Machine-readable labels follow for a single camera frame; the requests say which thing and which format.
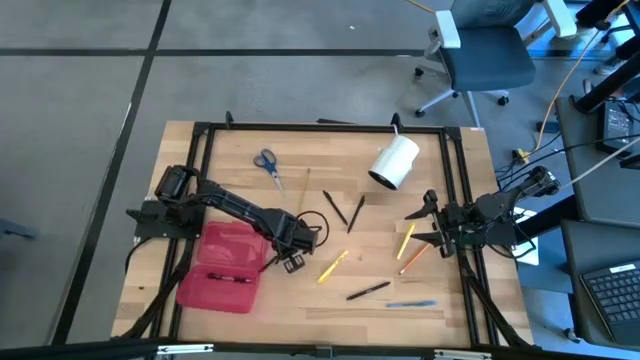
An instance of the gray chair seat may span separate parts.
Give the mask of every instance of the gray chair seat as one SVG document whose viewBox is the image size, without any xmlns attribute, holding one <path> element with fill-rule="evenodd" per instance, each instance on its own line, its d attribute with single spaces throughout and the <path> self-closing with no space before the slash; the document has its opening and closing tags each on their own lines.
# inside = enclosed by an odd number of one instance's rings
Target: gray chair seat
<svg viewBox="0 0 640 360">
<path fill-rule="evenodd" d="M 458 29 L 459 49 L 441 48 L 455 91 L 511 89 L 530 84 L 536 68 L 513 27 Z"/>
</svg>

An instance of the yellow cable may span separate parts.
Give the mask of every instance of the yellow cable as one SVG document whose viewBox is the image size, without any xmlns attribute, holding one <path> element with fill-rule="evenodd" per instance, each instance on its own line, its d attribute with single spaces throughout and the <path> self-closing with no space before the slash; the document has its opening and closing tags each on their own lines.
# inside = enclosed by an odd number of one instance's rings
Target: yellow cable
<svg viewBox="0 0 640 360">
<path fill-rule="evenodd" d="M 611 16 L 613 16 L 613 14 L 617 13 L 618 11 L 620 11 L 620 9 L 622 9 L 622 7 L 624 5 L 626 5 L 630 0 L 624 0 L 622 3 L 620 3 L 620 5 L 618 5 L 615 9 L 611 10 L 611 12 L 609 12 L 609 14 L 607 15 L 607 17 L 605 18 L 605 21 L 608 21 L 609 18 L 611 18 Z M 534 152 L 536 150 L 538 150 L 540 148 L 540 144 L 542 143 L 542 135 L 544 134 L 544 127 L 547 124 L 547 119 L 549 118 L 549 114 L 551 113 L 551 108 L 553 107 L 553 102 L 556 101 L 556 99 L 558 98 L 558 95 L 560 95 L 560 91 L 562 91 L 562 88 L 564 87 L 564 84 L 566 84 L 567 80 L 569 80 L 569 77 L 571 76 L 571 74 L 573 74 L 573 71 L 576 69 L 576 67 L 578 66 L 578 64 L 580 63 L 580 61 L 582 60 L 582 58 L 584 57 L 584 54 L 587 52 L 587 49 L 589 48 L 589 45 L 591 45 L 591 43 L 593 42 L 593 40 L 596 38 L 596 36 L 598 36 L 600 34 L 600 30 L 598 30 L 593 37 L 591 37 L 591 40 L 589 40 L 589 42 L 587 43 L 587 45 L 584 47 L 584 49 L 582 50 L 582 53 L 580 54 L 580 56 L 578 57 L 578 60 L 576 60 L 576 63 L 573 65 L 573 67 L 571 68 L 571 70 L 569 70 L 569 73 L 567 74 L 567 76 L 564 78 L 564 80 L 562 80 L 562 83 L 560 84 L 560 87 L 558 87 L 558 90 L 556 91 L 555 95 L 553 96 L 553 98 L 551 99 L 551 101 L 549 102 L 549 106 L 547 107 L 547 113 L 544 115 L 544 120 L 542 120 L 542 126 L 540 127 L 540 134 L 538 135 L 538 142 L 536 143 L 536 147 L 531 151 Z"/>
<path fill-rule="evenodd" d="M 408 0 L 408 1 L 409 1 L 410 3 L 412 3 L 413 5 L 415 5 L 415 6 L 419 7 L 419 8 L 420 8 L 420 9 L 422 9 L 422 10 L 428 11 L 428 12 L 430 12 L 430 13 L 432 13 L 432 14 L 435 14 L 435 13 L 436 13 L 436 12 L 435 12 L 435 10 L 433 10 L 432 8 L 428 8 L 428 7 L 426 7 L 426 6 L 422 5 L 422 4 L 420 4 L 419 2 L 415 2 L 415 1 L 413 1 L 413 0 Z"/>
</svg>

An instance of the blue scissor handle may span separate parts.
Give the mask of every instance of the blue scissor handle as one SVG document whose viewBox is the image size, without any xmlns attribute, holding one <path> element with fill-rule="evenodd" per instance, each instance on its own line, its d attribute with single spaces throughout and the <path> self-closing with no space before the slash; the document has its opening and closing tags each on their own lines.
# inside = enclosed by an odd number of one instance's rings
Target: blue scissor handle
<svg viewBox="0 0 640 360">
<path fill-rule="evenodd" d="M 270 174 L 273 174 L 276 172 L 276 164 L 278 163 L 278 159 L 276 159 L 276 156 L 271 150 L 262 149 L 262 151 L 260 151 L 260 154 L 256 155 L 253 158 L 253 163 L 255 166 L 264 168 Z"/>
</svg>

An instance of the blue pen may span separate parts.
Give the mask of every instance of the blue pen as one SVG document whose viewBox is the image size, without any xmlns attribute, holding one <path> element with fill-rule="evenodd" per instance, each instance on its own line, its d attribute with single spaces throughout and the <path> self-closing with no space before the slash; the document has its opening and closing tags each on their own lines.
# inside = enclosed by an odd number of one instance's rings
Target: blue pen
<svg viewBox="0 0 640 360">
<path fill-rule="evenodd" d="M 407 307 L 407 306 L 431 306 L 436 305 L 438 302 L 434 300 L 427 301 L 419 301 L 415 303 L 391 303 L 387 304 L 388 308 L 399 308 L 399 307 Z"/>
</svg>

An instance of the pen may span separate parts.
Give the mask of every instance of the pen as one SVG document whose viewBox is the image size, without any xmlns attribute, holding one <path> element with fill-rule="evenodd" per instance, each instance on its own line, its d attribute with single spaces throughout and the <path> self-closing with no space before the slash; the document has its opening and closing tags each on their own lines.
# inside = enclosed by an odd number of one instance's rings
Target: pen
<svg viewBox="0 0 640 360">
<path fill-rule="evenodd" d="M 322 190 L 322 193 L 324 194 L 324 197 L 326 197 L 327 200 L 329 200 L 329 204 L 331 204 L 331 207 L 333 208 L 333 210 L 335 210 L 338 213 L 340 220 L 342 220 L 342 222 L 345 225 L 349 225 L 349 223 L 347 222 L 347 219 L 344 217 L 344 215 L 342 215 L 342 213 L 340 212 L 340 209 L 338 209 L 338 206 L 336 206 L 336 203 L 333 202 L 331 195 L 329 195 L 329 193 L 324 190 Z"/>
<path fill-rule="evenodd" d="M 329 275 L 331 275 L 331 273 L 333 272 L 333 269 L 335 269 L 336 266 L 338 266 L 340 261 L 342 261 L 342 259 L 344 259 L 344 257 L 347 256 L 348 253 L 349 253 L 349 250 L 345 250 L 342 252 L 342 255 L 338 256 L 336 261 L 334 261 L 333 264 L 331 264 L 331 266 L 329 266 L 329 268 L 325 270 L 325 272 L 323 272 L 322 275 L 320 275 L 320 277 L 318 278 L 318 284 L 322 284 L 327 280 Z"/>
<path fill-rule="evenodd" d="M 353 224 L 356 222 L 356 217 L 358 217 L 358 213 L 360 209 L 364 205 L 364 195 L 360 198 L 360 202 L 358 203 L 358 207 L 356 207 L 356 212 L 353 213 L 353 217 L 351 218 L 351 222 L 349 223 L 349 227 L 347 228 L 347 234 L 351 232 L 351 228 L 353 228 Z"/>
<path fill-rule="evenodd" d="M 358 292 L 358 293 L 355 293 L 355 294 L 353 294 L 353 295 L 351 295 L 351 296 L 347 297 L 347 301 L 349 301 L 349 300 L 353 300 L 353 299 L 357 299 L 357 298 L 359 298 L 359 297 L 360 297 L 360 296 L 362 296 L 362 295 L 367 295 L 368 293 L 374 292 L 374 291 L 376 291 L 376 290 L 380 290 L 380 289 L 382 289 L 383 287 L 388 286 L 389 284 L 391 284 L 391 282 L 390 282 L 390 281 L 385 281 L 385 282 L 383 282 L 382 284 L 378 284 L 378 285 L 376 285 L 376 286 L 374 286 L 374 287 L 370 287 L 370 288 L 368 288 L 367 290 L 362 290 L 362 291 L 360 291 L 360 292 Z"/>
<path fill-rule="evenodd" d="M 225 276 L 225 275 L 219 275 L 219 274 L 215 274 L 215 273 L 208 273 L 208 274 L 207 274 L 207 278 L 209 278 L 209 279 L 215 279 L 215 280 L 224 280 L 224 281 L 241 282 L 241 283 L 245 283 L 245 284 L 249 284 L 249 283 L 252 283 L 252 282 L 253 282 L 253 280 L 251 280 L 251 279 L 247 279 L 247 278 L 233 277 L 233 276 Z"/>
<path fill-rule="evenodd" d="M 387 304 L 388 308 L 399 308 L 399 307 L 407 307 L 407 306 L 431 306 L 431 305 L 436 305 L 437 302 L 433 301 L 433 300 L 427 300 L 427 301 L 419 301 L 419 302 L 414 302 L 414 303 L 390 303 Z"/>
<path fill-rule="evenodd" d="M 404 240 L 402 241 L 402 245 L 400 246 L 400 250 L 398 250 L 398 256 L 396 256 L 397 260 L 400 260 L 402 253 L 404 252 L 404 248 L 407 247 L 407 243 L 409 242 L 409 238 L 411 238 L 411 234 L 413 234 L 413 229 L 416 228 L 416 223 L 411 223 L 409 226 L 409 230 L 407 234 L 404 236 Z"/>
</svg>

